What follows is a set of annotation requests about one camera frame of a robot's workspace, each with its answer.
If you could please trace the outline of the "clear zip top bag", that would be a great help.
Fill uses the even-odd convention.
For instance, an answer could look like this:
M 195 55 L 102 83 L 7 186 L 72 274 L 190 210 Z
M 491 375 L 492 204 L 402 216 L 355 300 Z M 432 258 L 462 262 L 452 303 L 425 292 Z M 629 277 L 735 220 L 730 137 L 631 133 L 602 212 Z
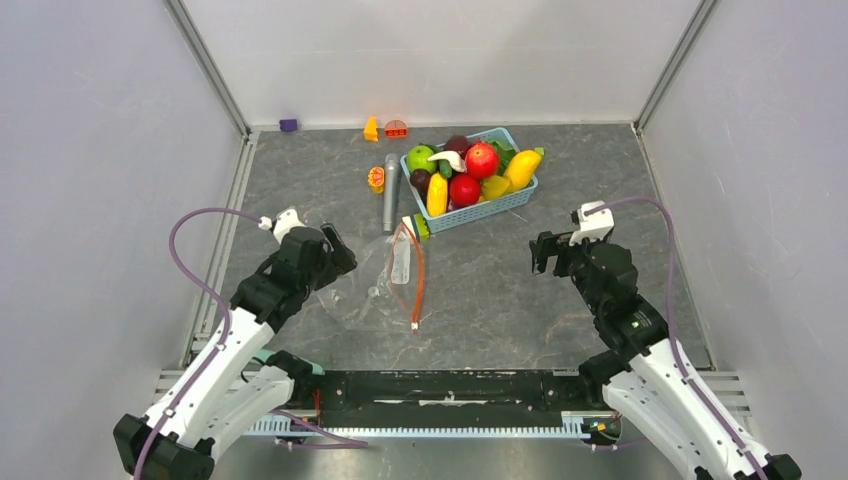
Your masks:
M 415 228 L 404 223 L 387 236 L 347 245 L 357 266 L 318 293 L 327 313 L 347 330 L 419 333 L 426 262 Z

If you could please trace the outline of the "yellow-green toy fruit slice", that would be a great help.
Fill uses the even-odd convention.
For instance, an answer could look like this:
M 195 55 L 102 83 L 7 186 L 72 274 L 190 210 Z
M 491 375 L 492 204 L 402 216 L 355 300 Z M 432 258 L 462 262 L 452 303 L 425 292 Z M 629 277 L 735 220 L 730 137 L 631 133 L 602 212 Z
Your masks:
M 494 201 L 511 191 L 512 183 L 508 177 L 492 175 L 480 182 L 481 197 L 485 201 Z

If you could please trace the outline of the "yellow toy mango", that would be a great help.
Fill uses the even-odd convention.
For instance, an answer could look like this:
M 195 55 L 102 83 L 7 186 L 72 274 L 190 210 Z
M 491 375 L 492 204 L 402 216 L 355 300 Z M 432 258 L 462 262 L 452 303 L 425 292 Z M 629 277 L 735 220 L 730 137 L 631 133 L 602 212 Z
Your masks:
M 521 151 L 512 158 L 503 174 L 512 183 L 509 193 L 524 189 L 530 183 L 543 158 L 534 149 Z

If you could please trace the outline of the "red toy tomato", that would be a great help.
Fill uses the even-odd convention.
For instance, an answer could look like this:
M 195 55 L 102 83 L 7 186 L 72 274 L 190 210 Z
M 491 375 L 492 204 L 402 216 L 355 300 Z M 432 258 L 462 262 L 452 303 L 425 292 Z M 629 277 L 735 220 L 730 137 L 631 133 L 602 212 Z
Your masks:
M 481 197 L 481 185 L 477 179 L 467 173 L 452 177 L 449 184 L 449 199 L 455 208 L 475 205 Z

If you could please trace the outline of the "red toy apple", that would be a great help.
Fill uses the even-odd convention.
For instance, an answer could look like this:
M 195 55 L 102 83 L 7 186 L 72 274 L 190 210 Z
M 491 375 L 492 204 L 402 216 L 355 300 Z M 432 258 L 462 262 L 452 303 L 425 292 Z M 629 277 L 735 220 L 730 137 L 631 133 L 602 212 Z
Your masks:
M 477 180 L 495 175 L 500 167 L 496 149 L 488 143 L 475 143 L 465 155 L 466 172 Z

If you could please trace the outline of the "green toy cucumber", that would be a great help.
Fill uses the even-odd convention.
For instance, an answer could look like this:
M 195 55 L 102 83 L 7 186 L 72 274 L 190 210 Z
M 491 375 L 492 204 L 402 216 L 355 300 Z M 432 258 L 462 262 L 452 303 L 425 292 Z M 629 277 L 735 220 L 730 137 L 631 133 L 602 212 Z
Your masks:
M 454 170 L 448 160 L 438 160 L 438 172 L 445 179 L 450 180 L 454 174 Z

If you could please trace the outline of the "white toy garlic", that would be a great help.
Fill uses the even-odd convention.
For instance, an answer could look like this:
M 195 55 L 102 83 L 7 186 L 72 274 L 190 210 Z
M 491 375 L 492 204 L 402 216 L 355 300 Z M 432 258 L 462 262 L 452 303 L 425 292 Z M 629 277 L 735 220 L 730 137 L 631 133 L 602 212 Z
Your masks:
M 434 153 L 433 155 L 427 158 L 427 161 L 445 161 L 450 165 L 451 169 L 456 172 L 464 173 L 467 171 L 467 166 L 464 158 L 456 151 L 446 150 Z

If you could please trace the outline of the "dark red toy peach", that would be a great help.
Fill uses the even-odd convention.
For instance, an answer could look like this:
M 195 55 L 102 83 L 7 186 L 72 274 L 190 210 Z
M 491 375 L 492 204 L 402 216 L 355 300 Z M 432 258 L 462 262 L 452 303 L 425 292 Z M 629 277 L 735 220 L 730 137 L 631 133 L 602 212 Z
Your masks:
M 442 147 L 443 151 L 454 151 L 458 153 L 462 158 L 465 157 L 468 149 L 471 146 L 471 142 L 464 135 L 453 135 L 450 137 Z

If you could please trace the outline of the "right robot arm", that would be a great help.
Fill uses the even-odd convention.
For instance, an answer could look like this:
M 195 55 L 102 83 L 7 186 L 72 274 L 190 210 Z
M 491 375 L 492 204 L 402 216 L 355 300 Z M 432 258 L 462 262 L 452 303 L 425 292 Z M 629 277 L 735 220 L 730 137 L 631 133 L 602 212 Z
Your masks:
M 685 479 L 801 478 L 790 455 L 769 452 L 733 417 L 671 338 L 638 291 L 630 251 L 571 237 L 542 232 L 529 248 L 534 273 L 554 259 L 554 276 L 572 281 L 608 348 L 580 365 L 580 400 L 621 414 Z

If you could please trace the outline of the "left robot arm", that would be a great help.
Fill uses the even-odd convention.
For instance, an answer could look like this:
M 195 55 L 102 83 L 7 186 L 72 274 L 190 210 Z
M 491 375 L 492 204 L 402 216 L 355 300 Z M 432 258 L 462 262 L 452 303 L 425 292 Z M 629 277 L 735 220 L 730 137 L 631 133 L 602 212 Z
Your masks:
M 330 223 L 314 229 L 294 211 L 272 222 L 278 249 L 238 285 L 210 341 L 166 394 L 140 416 L 124 415 L 113 436 L 135 479 L 207 479 L 216 461 L 276 407 L 302 407 L 321 369 L 278 351 L 232 396 L 254 355 L 309 296 L 354 270 L 355 255 Z

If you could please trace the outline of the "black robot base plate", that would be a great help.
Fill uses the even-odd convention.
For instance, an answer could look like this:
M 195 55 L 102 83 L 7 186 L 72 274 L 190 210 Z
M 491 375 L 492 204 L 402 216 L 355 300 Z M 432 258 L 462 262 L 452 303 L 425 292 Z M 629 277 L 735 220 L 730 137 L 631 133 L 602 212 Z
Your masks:
M 575 371 L 295 371 L 289 411 L 316 413 L 324 428 L 509 429 L 557 427 L 562 413 L 607 412 L 603 386 L 624 372 L 610 352 Z

